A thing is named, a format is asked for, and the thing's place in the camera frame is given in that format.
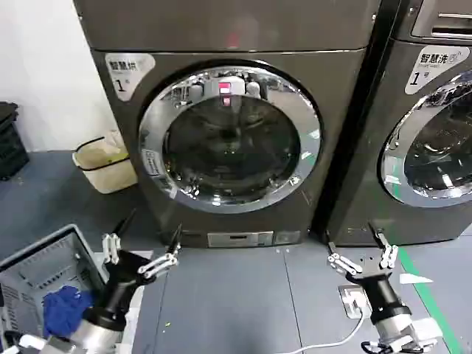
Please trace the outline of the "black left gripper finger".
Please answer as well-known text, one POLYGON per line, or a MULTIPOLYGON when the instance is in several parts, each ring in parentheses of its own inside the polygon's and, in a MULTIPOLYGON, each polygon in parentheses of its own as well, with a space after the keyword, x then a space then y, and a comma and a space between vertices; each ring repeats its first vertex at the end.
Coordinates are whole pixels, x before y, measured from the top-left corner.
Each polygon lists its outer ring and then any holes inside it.
POLYGON ((151 284, 179 264, 178 253, 181 249, 181 234, 182 224, 174 231, 165 253, 138 268, 137 274, 141 285, 151 284))
POLYGON ((135 214, 136 208, 132 209, 128 216, 120 220, 111 232, 105 233, 102 236, 104 264, 111 263, 116 265, 119 262, 119 251, 122 249, 120 236, 128 230, 135 214))

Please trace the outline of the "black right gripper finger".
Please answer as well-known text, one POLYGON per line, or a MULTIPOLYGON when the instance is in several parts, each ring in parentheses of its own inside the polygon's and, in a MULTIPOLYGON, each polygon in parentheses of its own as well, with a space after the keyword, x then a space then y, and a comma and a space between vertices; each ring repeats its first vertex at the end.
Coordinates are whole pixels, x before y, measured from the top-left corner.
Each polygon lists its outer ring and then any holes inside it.
POLYGON ((331 268, 344 275, 357 276, 363 274, 362 266, 339 254, 333 241, 329 241, 327 247, 329 251, 327 264, 331 268))
POLYGON ((398 256, 399 248, 395 244, 391 244, 384 231, 380 228, 376 228, 372 223, 368 223, 369 229, 373 234, 374 241, 378 247, 382 250, 381 259, 379 261, 379 268, 381 270, 393 269, 398 256))

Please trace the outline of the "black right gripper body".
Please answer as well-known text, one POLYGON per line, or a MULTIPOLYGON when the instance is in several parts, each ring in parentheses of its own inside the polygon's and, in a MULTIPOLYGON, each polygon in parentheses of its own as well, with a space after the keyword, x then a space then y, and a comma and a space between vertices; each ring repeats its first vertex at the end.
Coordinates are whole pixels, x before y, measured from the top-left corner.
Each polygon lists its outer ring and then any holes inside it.
POLYGON ((397 315, 409 314, 409 307, 404 305, 389 282, 391 272, 377 274, 346 274, 346 279, 360 285, 372 306, 370 319, 380 322, 397 315))

